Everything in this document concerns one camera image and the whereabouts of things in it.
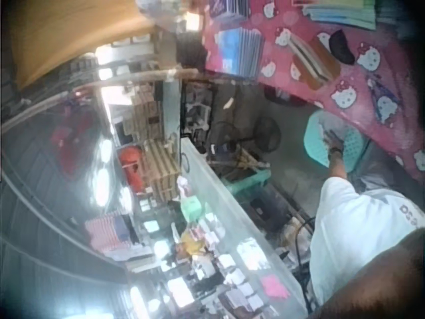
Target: metal roof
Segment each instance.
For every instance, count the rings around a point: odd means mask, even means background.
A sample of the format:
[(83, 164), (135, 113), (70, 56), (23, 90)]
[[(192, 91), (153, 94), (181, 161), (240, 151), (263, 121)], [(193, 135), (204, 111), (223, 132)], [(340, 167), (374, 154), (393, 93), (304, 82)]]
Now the metal roof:
[[(63, 121), (60, 106), (2, 135), (0, 289), (2, 308), (14, 317), (135, 316), (125, 270), (97, 255), (84, 232), (86, 220), (104, 213), (90, 189), (102, 136), (98, 116), (91, 115), (84, 140), (72, 148), (84, 148), (72, 176), (64, 172), (66, 159), (51, 141)], [(117, 185), (125, 182), (114, 160), (107, 169), (114, 177), (108, 207), (115, 209)]]

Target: red and white striped item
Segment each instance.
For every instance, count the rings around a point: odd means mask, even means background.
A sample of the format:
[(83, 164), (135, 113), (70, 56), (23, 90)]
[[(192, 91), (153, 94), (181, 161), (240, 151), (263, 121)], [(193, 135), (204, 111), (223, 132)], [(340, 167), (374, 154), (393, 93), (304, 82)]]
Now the red and white striped item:
[(101, 253), (131, 246), (129, 230), (118, 213), (87, 221), (85, 228), (90, 234), (91, 246)]

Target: black cable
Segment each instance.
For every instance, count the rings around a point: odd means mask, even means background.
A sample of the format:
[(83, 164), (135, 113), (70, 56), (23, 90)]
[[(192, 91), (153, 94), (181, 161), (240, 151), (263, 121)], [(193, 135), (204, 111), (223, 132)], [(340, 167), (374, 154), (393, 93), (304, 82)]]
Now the black cable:
[[(299, 275), (300, 275), (300, 277), (301, 277), (301, 275), (302, 275), (302, 273), (301, 273), (301, 271), (302, 271), (302, 265), (301, 265), (301, 257), (300, 257), (300, 255), (299, 255), (299, 247), (298, 247), (298, 235), (299, 235), (299, 232), (307, 225), (307, 224), (309, 224), (310, 222), (312, 222), (313, 220), (315, 220), (315, 218), (316, 217), (311, 217), (311, 218), (309, 218), (309, 219), (307, 219), (300, 227), (299, 227), (299, 229), (297, 230), (297, 233), (296, 233), (296, 235), (295, 235), (295, 248), (296, 248), (296, 251), (297, 251), (297, 260), (298, 260), (298, 268), (299, 268)], [(304, 301), (305, 301), (305, 305), (307, 306), (307, 311), (308, 311), (308, 314), (311, 314), (312, 312), (313, 312), (313, 310), (311, 309), (311, 304), (310, 304), (310, 301), (307, 299), (307, 285), (308, 285), (308, 280), (307, 280), (307, 284), (306, 283), (304, 283), (304, 282), (302, 282), (302, 280), (301, 280), (301, 278), (300, 278), (300, 280), (299, 280), (299, 284), (301, 285), (301, 289), (303, 290), (303, 296), (304, 296)]]

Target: orange wall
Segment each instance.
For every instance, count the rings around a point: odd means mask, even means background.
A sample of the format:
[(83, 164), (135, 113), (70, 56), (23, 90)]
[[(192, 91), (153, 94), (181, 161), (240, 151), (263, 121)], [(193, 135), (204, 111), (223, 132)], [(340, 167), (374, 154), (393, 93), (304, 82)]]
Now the orange wall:
[(17, 2), (8, 19), (20, 87), (100, 45), (153, 30), (135, 0)]

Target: white shirt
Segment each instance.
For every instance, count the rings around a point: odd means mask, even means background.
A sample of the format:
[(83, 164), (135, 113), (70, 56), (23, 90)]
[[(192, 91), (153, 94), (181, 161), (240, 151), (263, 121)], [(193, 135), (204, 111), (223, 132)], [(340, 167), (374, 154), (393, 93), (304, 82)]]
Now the white shirt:
[(369, 261), (420, 227), (425, 214), (400, 193), (378, 189), (359, 195), (347, 180), (329, 178), (310, 246), (317, 301), (325, 303)]

